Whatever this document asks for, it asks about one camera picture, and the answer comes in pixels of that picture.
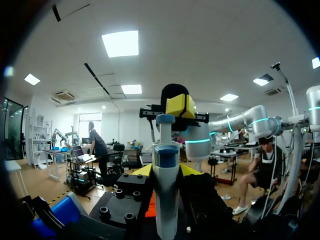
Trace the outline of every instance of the glass door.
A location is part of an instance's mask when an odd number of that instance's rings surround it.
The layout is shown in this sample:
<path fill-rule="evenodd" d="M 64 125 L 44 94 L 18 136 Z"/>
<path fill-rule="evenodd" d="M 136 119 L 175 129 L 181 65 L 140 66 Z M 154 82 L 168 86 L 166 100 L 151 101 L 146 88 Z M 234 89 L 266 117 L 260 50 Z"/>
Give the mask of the glass door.
<path fill-rule="evenodd" d="M 24 106 L 10 99 L 4 98 L 1 108 L 2 126 L 4 139 L 4 158 L 6 160 L 23 159 L 22 147 L 22 119 Z"/>

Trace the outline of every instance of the white sneaker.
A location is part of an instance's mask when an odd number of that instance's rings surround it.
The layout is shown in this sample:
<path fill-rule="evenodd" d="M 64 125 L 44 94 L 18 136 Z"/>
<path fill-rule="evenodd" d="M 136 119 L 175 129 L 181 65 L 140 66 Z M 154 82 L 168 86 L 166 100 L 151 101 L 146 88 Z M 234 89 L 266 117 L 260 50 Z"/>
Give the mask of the white sneaker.
<path fill-rule="evenodd" d="M 240 213 L 243 213 L 248 208 L 249 208 L 248 206 L 244 206 L 244 207 L 237 206 L 236 209 L 234 209 L 232 213 L 233 213 L 233 215 L 238 215 Z"/>

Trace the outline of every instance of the black shorts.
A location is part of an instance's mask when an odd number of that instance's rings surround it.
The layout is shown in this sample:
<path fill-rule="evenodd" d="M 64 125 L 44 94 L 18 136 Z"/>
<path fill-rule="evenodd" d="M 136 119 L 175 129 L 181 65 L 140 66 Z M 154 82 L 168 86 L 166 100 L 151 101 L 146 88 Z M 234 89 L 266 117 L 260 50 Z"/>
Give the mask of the black shorts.
<path fill-rule="evenodd" d="M 269 174 L 267 172 L 257 171 L 253 175 L 255 177 L 256 184 L 254 184 L 254 183 L 251 184 L 252 187 L 254 187 L 254 188 L 260 187 L 260 188 L 263 188 L 263 189 L 269 189 L 270 188 L 272 173 Z"/>

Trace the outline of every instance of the blue cap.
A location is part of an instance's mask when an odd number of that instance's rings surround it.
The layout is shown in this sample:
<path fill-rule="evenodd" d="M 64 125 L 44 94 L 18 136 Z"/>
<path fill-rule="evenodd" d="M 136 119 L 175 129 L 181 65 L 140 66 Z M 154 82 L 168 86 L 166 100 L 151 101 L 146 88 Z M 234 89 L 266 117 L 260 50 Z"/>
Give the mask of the blue cap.
<path fill-rule="evenodd" d="M 160 145 L 154 148 L 157 154 L 157 166 L 161 168 L 173 168 L 176 166 L 176 155 L 179 153 L 178 146 Z"/>
<path fill-rule="evenodd" d="M 160 114 L 156 116 L 156 124 L 173 124 L 176 121 L 176 118 L 171 114 Z"/>

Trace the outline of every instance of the computer screen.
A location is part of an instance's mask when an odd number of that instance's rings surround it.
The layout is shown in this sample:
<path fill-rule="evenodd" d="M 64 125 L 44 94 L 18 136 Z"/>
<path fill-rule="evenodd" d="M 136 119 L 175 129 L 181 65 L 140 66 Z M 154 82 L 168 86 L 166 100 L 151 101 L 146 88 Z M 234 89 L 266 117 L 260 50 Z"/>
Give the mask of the computer screen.
<path fill-rule="evenodd" d="M 83 137 L 82 138 L 82 143 L 83 144 L 90 144 L 90 139 L 88 137 Z"/>
<path fill-rule="evenodd" d="M 84 152 L 82 151 L 81 146 L 73 146 L 73 147 L 72 147 L 72 150 L 73 150 L 74 155 L 75 155 L 76 157 L 79 157 L 79 156 L 81 156 L 81 155 L 84 155 Z"/>

